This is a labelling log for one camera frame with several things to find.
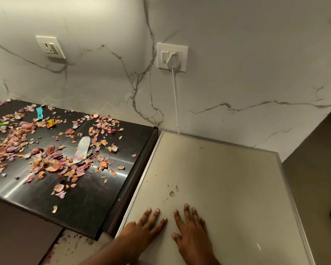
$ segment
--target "marble wall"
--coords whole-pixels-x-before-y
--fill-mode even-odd
[[[178,112],[157,42],[189,46]],[[331,0],[0,0],[0,88],[285,160],[331,111]]]

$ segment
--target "wall outlet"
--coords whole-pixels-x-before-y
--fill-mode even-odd
[[[185,72],[186,68],[186,59],[187,59],[187,46],[175,45],[175,44],[157,44],[157,68],[167,69],[167,61],[172,52],[178,52],[179,57],[181,58],[180,71]]]
[[[55,57],[57,59],[65,59],[64,53],[57,41],[56,37],[35,36],[40,48],[48,57]]]

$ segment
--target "black countertop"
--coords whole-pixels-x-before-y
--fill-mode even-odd
[[[1,105],[0,118],[6,114],[13,114],[27,105],[31,105],[31,103],[18,100]],[[52,136],[57,136],[59,132],[65,132],[66,129],[72,128],[72,121],[81,119],[87,114],[72,111],[65,113],[65,110],[60,108],[55,108],[53,111],[44,107],[44,117],[57,118],[57,116],[61,116],[59,119],[66,119],[67,122],[57,124],[52,130],[37,127],[34,134],[28,133],[27,141],[35,138],[35,141],[39,141],[39,144],[29,145],[22,154],[28,153],[37,147],[46,149],[50,145],[59,147],[61,144],[64,144],[66,148],[62,150],[63,155],[68,157],[74,155],[78,142],[82,137],[76,137],[77,143],[74,144],[72,139],[65,137],[65,135],[59,136],[59,141],[55,141]],[[25,117],[15,122],[26,121],[31,123],[33,118],[36,117],[36,111],[25,112]],[[85,120],[75,129],[75,134],[83,133],[84,136],[88,135],[88,129],[93,124],[95,124],[93,120]],[[145,151],[145,145],[147,145],[151,134],[154,133],[153,127],[124,121],[120,122],[118,128],[124,128],[124,131],[106,136],[107,146],[115,143],[119,147],[118,151],[116,153],[109,152],[103,146],[99,151],[99,154],[104,157],[110,156],[110,160],[114,160],[114,164],[108,165],[108,168],[115,169],[117,171],[116,176],[106,169],[95,173],[95,169],[98,167],[97,162],[95,163],[96,165],[92,165],[85,171],[86,174],[84,176],[79,178],[76,182],[76,187],[68,189],[65,198],[60,199],[55,195],[51,195],[54,186],[59,182],[56,173],[45,172],[45,178],[42,180],[33,180],[24,184],[31,174],[29,172],[29,169],[32,167],[29,164],[31,159],[25,160],[16,157],[15,161],[8,162],[7,168],[3,171],[7,174],[6,177],[0,175],[0,199],[48,221],[97,239],[119,191],[125,180],[134,176],[134,173],[130,173],[130,171],[135,170],[135,167],[133,168],[135,162],[137,160],[140,162],[140,158],[142,158],[140,153]],[[7,135],[8,133],[0,132],[0,141],[6,138]],[[102,136],[101,134],[98,136],[98,141],[102,139]],[[124,166],[125,170],[118,170],[118,166]],[[67,177],[64,177],[62,183],[67,183],[66,180]],[[57,212],[52,213],[55,205],[58,206]]]

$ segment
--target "power plug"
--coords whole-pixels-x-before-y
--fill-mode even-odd
[[[179,71],[181,67],[181,59],[177,52],[173,52],[167,61],[167,66],[170,70],[172,70],[172,73],[175,73],[175,71]]]

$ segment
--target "person's right hand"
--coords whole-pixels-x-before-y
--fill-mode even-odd
[[[187,225],[179,216],[179,211],[174,211],[174,218],[181,232],[173,233],[179,253],[188,265],[220,264],[213,253],[212,243],[207,234],[207,228],[203,218],[199,218],[196,209],[192,208],[191,217],[189,205],[184,206],[184,215]]]

